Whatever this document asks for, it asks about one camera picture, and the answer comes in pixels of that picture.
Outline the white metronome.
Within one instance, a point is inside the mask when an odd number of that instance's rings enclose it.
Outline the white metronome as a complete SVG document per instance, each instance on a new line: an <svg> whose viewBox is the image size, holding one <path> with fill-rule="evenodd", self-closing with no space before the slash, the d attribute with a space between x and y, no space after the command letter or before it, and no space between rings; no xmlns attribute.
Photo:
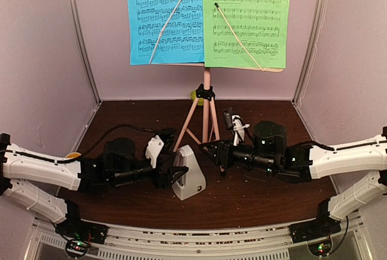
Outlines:
<svg viewBox="0 0 387 260"><path fill-rule="evenodd" d="M205 176L189 145L177 150L173 167L187 167L188 171L173 185L175 195L182 201L202 192L206 188Z"/></svg>

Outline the blue sheet music paper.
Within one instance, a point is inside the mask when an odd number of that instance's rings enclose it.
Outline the blue sheet music paper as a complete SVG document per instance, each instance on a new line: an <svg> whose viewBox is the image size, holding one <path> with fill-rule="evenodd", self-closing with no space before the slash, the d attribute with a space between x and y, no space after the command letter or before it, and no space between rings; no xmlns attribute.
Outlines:
<svg viewBox="0 0 387 260"><path fill-rule="evenodd" d="M131 65L204 61L203 0L128 0Z"/></svg>

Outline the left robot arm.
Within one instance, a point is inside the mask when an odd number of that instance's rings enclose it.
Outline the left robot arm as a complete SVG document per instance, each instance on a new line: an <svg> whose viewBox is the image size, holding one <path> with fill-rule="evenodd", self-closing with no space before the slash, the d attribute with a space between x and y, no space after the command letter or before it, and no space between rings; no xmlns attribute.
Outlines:
<svg viewBox="0 0 387 260"><path fill-rule="evenodd" d="M11 143L9 134L2 133L1 194L63 226L73 238L81 238L87 226L80 219L78 205L52 197L29 182L53 184L81 193L104 193L110 187L144 180L151 180L155 187L170 187L189 171L187 166L162 169L159 156L168 150L172 137L154 135L142 160L135 156L135 143L123 137L106 142L97 158L80 155L66 159L28 151Z"/></svg>

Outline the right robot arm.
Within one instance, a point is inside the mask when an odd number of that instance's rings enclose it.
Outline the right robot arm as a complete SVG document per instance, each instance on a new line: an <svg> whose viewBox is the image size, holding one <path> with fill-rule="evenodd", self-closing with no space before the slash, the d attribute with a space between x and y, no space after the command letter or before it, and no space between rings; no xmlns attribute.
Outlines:
<svg viewBox="0 0 387 260"><path fill-rule="evenodd" d="M349 213L386 193L386 131L341 145L305 141L287 146L284 126L260 121L253 129L250 145L216 140L200 144L199 149L222 173L234 165L241 165L295 184L331 175L365 172L366 175L346 191L321 203L321 214L310 223L310 232L318 237L333 227L333 221L343 220Z"/></svg>

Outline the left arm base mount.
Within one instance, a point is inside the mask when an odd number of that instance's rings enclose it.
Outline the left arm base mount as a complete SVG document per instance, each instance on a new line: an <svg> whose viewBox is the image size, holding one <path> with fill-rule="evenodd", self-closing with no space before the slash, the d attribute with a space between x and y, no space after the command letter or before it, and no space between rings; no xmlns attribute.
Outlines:
<svg viewBox="0 0 387 260"><path fill-rule="evenodd" d="M104 244L108 234L108 226L81 219L66 219L59 224L51 224L65 240L66 254L74 259L84 257L92 244Z"/></svg>

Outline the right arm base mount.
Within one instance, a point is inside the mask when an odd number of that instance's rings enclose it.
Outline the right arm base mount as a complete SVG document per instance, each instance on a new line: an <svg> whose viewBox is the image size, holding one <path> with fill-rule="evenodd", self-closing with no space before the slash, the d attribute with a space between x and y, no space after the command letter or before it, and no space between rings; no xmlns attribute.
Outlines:
<svg viewBox="0 0 387 260"><path fill-rule="evenodd" d="M289 226L293 244L307 242L313 256L324 257L333 252L332 234L341 231L341 222L329 216L318 216L315 219Z"/></svg>

